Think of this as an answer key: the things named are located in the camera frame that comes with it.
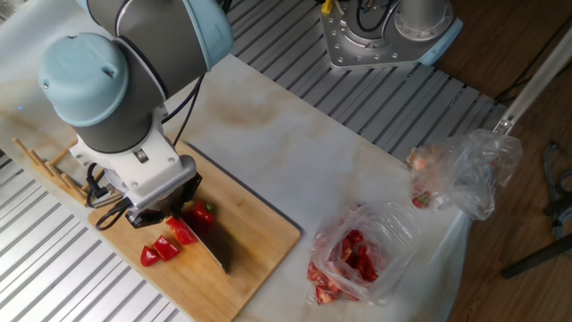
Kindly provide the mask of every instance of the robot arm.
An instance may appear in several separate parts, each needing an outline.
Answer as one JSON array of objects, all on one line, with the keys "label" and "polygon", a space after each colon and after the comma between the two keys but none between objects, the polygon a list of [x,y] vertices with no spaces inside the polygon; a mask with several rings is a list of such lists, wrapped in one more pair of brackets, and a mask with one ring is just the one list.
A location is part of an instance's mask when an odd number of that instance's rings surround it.
[{"label": "robot arm", "polygon": [[231,26],[214,0],[78,2],[114,39],[57,40],[42,59],[39,86],[78,133],[74,157],[105,168],[139,227],[139,214],[163,208],[200,178],[194,160],[179,157],[163,135],[163,102],[230,53]]}]

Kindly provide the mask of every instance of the clear plastic bag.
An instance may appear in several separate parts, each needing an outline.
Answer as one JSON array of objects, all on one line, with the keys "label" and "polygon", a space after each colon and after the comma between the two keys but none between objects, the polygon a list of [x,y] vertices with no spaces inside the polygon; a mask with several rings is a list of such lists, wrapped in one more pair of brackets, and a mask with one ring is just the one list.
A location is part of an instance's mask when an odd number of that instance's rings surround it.
[{"label": "clear plastic bag", "polygon": [[309,301],[387,304],[418,249],[418,235],[409,205],[361,206],[325,218],[308,266]]},{"label": "clear plastic bag", "polygon": [[414,149],[406,161],[413,203],[433,210],[456,205],[474,219],[485,220],[522,156],[520,140],[486,130]]}]

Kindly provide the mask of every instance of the white tabletop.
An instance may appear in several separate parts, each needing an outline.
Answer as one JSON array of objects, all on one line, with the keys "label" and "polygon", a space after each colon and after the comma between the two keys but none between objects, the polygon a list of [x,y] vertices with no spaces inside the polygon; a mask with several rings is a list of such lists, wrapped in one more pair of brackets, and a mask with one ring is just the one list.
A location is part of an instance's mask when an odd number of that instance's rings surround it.
[{"label": "white tabletop", "polygon": [[[85,24],[87,16],[77,19],[81,23],[66,26],[68,32],[97,29]],[[52,31],[66,32],[62,28]],[[26,55],[31,66],[34,59]],[[28,161],[11,143],[12,137],[17,136],[48,158],[73,141],[72,129],[57,118],[36,81],[26,77],[33,74],[31,70],[18,77],[15,73],[12,80],[0,80],[0,148],[24,168],[29,168]],[[190,86],[173,97],[168,108],[173,109]],[[183,117],[181,113],[166,124],[166,132],[173,135]],[[323,307],[306,303],[309,247],[323,218],[355,202],[409,202],[408,171],[397,159],[233,56],[226,57],[206,76],[182,139],[302,230],[299,244],[238,321],[446,319],[457,293],[470,226],[469,219],[456,209],[418,212],[424,230],[422,247],[387,307],[350,301]],[[85,175],[85,169],[71,157],[64,160],[62,168],[78,179]],[[53,186],[46,186],[76,216],[86,219],[87,209]]]}]

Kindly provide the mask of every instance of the black pole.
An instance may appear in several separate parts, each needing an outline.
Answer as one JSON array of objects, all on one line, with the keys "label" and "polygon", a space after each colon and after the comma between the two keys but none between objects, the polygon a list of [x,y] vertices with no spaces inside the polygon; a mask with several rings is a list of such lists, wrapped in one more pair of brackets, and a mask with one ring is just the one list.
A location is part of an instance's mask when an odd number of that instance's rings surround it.
[{"label": "black pole", "polygon": [[568,250],[572,250],[572,233],[503,269],[500,274],[504,278],[512,278],[529,270],[530,268],[537,267]]}]

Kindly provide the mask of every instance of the wooden cutting board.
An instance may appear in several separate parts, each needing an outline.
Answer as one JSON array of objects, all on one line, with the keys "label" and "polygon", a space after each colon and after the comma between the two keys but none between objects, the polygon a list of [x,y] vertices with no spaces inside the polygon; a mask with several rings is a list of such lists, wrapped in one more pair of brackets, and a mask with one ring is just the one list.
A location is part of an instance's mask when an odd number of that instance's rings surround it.
[{"label": "wooden cutting board", "polygon": [[[203,177],[197,198],[217,206],[217,226],[209,240],[215,240],[215,247],[230,259],[229,274],[200,243],[176,244],[181,250],[178,257],[142,267],[139,256],[143,245],[151,246],[161,234],[176,242],[164,222],[136,230],[122,218],[102,234],[132,267],[195,321],[231,321],[298,242],[300,232],[196,150],[183,144],[177,150],[197,162]],[[94,225],[107,210],[94,211],[89,222]]]}]

